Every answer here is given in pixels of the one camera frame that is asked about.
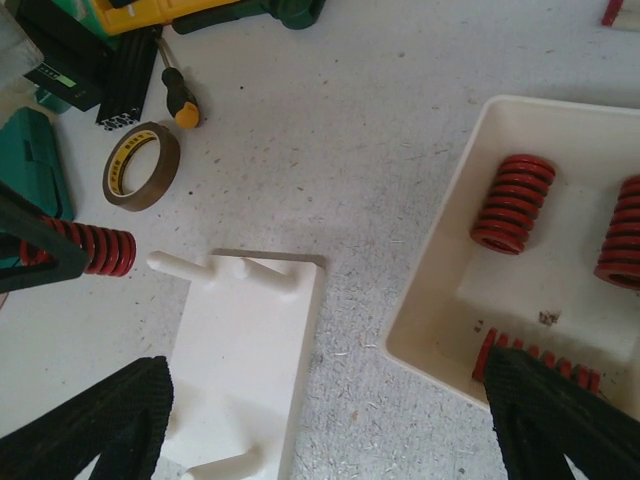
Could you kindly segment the brown tape roll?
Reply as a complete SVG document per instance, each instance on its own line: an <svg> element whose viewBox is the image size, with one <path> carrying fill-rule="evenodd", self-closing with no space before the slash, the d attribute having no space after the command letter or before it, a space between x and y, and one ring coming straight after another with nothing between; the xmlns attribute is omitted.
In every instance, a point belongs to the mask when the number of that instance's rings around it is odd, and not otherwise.
<svg viewBox="0 0 640 480"><path fill-rule="evenodd" d="M166 127L138 125L117 143L105 165L106 200L131 212L151 207L169 190L180 158L179 142Z"/></svg>

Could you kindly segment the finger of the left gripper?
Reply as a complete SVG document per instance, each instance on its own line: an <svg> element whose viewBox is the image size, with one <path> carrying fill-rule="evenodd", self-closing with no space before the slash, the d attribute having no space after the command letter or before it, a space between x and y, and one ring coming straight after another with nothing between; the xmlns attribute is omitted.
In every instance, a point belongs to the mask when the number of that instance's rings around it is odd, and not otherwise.
<svg viewBox="0 0 640 480"><path fill-rule="evenodd" d="M31 254L25 265L1 269L1 293L80 277L88 255L41 218L34 204L1 183L1 258Z"/></svg>

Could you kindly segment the small red spring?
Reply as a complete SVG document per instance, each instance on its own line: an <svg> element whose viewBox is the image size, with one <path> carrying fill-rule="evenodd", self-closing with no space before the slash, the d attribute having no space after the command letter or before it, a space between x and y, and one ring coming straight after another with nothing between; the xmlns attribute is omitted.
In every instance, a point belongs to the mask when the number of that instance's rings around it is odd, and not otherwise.
<svg viewBox="0 0 640 480"><path fill-rule="evenodd" d="M86 274L123 277L133 267L137 245L134 235L129 231L46 216L41 220L88 255L89 263L84 270Z"/></svg>

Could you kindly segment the white peg fixture plate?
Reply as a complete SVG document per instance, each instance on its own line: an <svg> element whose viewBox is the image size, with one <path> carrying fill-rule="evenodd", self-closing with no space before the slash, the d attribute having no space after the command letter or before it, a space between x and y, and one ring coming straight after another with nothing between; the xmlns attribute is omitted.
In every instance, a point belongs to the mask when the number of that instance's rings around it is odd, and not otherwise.
<svg viewBox="0 0 640 480"><path fill-rule="evenodd" d="M186 479L286 479L326 273L311 255L220 251L150 268L189 281L164 458Z"/></svg>

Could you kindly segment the large red spring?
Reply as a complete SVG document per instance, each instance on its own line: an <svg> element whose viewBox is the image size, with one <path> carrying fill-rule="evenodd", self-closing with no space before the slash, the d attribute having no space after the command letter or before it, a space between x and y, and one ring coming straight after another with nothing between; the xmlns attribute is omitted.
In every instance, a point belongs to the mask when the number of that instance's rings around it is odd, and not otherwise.
<svg viewBox="0 0 640 480"><path fill-rule="evenodd" d="M629 177L620 187L594 274L612 285L639 290L638 175Z"/></svg>

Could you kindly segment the white spring tray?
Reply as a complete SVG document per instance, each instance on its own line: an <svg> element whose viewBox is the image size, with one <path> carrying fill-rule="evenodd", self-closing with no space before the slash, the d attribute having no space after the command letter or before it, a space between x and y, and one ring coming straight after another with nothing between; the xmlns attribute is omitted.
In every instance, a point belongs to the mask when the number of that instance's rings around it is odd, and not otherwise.
<svg viewBox="0 0 640 480"><path fill-rule="evenodd" d="M519 96L483 107L384 350L486 405L491 346L639 414L639 113Z"/></svg>

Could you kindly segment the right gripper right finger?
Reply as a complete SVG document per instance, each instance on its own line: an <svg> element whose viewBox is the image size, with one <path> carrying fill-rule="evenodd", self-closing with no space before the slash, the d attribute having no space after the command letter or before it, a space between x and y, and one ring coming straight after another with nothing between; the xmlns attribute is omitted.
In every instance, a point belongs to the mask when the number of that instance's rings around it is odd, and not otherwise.
<svg viewBox="0 0 640 480"><path fill-rule="evenodd" d="M639 422L526 352L491 348L484 386L510 479L639 477Z"/></svg>

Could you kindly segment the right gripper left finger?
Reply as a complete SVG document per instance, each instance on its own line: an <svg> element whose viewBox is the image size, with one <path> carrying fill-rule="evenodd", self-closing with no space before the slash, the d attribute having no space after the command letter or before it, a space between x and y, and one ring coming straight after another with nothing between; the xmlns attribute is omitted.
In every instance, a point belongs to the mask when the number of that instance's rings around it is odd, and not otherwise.
<svg viewBox="0 0 640 480"><path fill-rule="evenodd" d="M149 479L173 405L167 358L145 357L1 438L3 479Z"/></svg>

